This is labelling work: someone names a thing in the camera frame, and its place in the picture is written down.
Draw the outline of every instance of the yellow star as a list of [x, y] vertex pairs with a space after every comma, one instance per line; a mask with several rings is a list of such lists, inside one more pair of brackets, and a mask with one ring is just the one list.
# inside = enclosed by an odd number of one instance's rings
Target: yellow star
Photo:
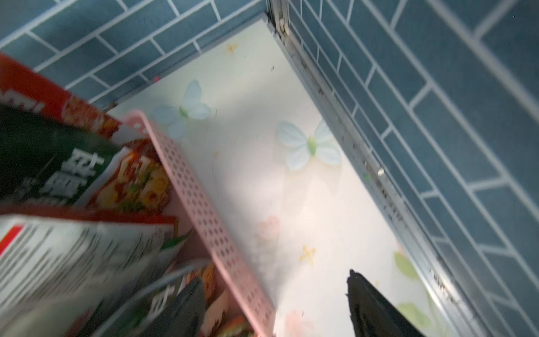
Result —
[[314, 266], [313, 256], [316, 253], [316, 248], [307, 249], [307, 246], [303, 246], [303, 254], [300, 257], [300, 262], [303, 260], [309, 260], [310, 264]]
[[229, 44], [226, 46], [226, 53], [234, 54], [234, 51], [239, 47], [239, 43]]

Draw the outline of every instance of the white butterfly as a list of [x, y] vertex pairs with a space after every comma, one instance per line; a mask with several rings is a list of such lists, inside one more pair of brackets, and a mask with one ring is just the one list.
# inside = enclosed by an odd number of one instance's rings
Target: white butterfly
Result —
[[333, 134], [324, 120], [320, 121], [314, 135], [309, 137], [306, 137], [296, 125], [279, 122], [277, 135], [280, 143], [293, 148], [286, 157], [290, 171], [302, 169], [313, 156], [329, 165], [341, 164], [341, 152], [335, 145], [329, 143], [333, 139]]
[[150, 117], [159, 123], [168, 124], [169, 136], [178, 139], [185, 133], [188, 118], [203, 120], [210, 116], [211, 108], [200, 102], [201, 96], [201, 85], [197, 80], [193, 80], [187, 84], [179, 109], [173, 106], [160, 106], [153, 109]]

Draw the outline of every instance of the blue tile wall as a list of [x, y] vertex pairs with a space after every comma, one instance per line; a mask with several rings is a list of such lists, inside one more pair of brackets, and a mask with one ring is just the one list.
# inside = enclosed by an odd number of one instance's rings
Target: blue tile wall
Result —
[[105, 108], [267, 12], [267, 0], [4, 0], [1, 7], [1, 53]]
[[32, 29], [37, 36], [62, 50], [123, 13], [109, 0], [79, 0]]
[[414, 112], [464, 180], [473, 182], [499, 176], [436, 94], [429, 92]]
[[117, 51], [123, 51], [175, 17], [167, 0], [155, 0], [107, 29], [101, 36]]
[[500, 4], [289, 0], [288, 11], [485, 325], [539, 336], [539, 6]]
[[24, 34], [2, 47], [0, 51], [17, 59], [20, 63], [33, 68], [50, 59], [54, 52], [33, 38]]

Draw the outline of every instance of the white shelf surface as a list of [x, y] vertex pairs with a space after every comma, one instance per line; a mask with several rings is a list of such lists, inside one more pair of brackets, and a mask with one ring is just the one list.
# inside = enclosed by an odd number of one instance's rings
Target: white shelf surface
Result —
[[344, 152], [341, 165], [312, 157], [299, 171], [287, 168], [290, 149], [279, 142], [278, 123], [309, 136], [322, 117], [266, 23], [240, 31], [109, 114], [122, 118], [136, 108], [151, 117], [156, 107], [179, 107], [193, 80], [211, 115], [188, 118], [176, 140], [273, 301], [277, 337], [354, 336], [345, 296], [350, 269], [414, 316], [426, 336], [453, 335], [421, 281], [397, 266], [402, 249]]

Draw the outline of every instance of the pink plastic basket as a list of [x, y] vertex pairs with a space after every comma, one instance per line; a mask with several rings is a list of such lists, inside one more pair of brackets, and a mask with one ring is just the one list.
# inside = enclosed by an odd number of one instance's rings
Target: pink plastic basket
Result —
[[164, 135], [141, 110], [130, 111], [124, 122], [150, 136], [180, 200], [181, 207], [177, 210], [177, 216], [193, 224], [256, 333], [271, 337], [275, 308], [236, 247], [219, 213], [183, 156], [179, 144]]

